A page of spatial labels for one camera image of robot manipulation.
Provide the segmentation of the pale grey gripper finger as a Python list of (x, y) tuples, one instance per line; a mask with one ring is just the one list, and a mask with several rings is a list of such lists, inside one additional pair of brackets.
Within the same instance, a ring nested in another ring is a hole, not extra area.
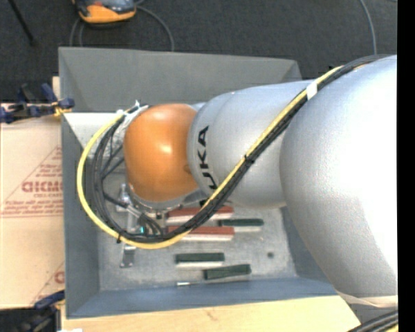
[(122, 259), (120, 262), (121, 268), (130, 268), (133, 266), (136, 255), (136, 247), (125, 245), (122, 249)]

